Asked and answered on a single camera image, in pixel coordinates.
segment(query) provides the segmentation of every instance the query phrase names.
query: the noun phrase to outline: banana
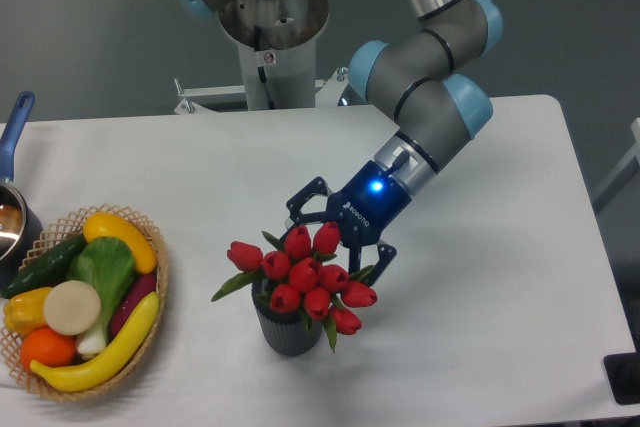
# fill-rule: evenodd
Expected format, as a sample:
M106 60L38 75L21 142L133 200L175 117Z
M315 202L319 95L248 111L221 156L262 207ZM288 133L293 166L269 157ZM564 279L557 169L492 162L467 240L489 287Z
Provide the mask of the banana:
M147 337L158 315L160 299L156 292L144 297L107 347L84 364L47 367L32 360L31 370L62 392L80 392L103 384L131 360Z

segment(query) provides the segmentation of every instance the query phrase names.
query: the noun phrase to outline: gray pot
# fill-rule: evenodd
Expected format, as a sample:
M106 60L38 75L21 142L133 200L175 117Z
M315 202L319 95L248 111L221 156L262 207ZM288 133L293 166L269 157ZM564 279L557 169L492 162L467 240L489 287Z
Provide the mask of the gray pot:
M311 332L307 332L297 311L280 314L264 305L256 296L263 292L265 285L263 281L251 285L251 299L265 340L279 354L289 357L304 354L318 343L322 324L313 321Z

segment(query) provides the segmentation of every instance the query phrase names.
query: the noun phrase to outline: yellow bell pepper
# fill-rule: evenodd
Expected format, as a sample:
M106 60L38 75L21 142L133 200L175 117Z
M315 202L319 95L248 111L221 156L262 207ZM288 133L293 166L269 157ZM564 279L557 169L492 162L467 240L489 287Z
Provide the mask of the yellow bell pepper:
M51 290L51 287L42 287L11 297L2 309L7 329L20 335L29 335L47 325L42 306Z

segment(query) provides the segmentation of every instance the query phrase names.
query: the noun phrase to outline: green cucumber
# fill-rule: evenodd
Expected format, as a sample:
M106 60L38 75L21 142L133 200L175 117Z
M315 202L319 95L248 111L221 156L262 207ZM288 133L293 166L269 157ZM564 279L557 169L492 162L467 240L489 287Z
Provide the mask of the green cucumber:
M53 287L64 282L71 261L87 246L82 233L51 247L24 269L20 269L11 283L0 290L5 299L40 287Z

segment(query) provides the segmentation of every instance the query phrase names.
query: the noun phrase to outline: saucepan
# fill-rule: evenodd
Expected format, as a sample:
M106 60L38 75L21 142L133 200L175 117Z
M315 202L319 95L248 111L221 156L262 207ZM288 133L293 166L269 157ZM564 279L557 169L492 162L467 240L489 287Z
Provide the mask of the saucepan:
M0 288L18 272L22 259L40 237L42 224L13 185L13 160L22 129L35 102L22 92L0 137Z

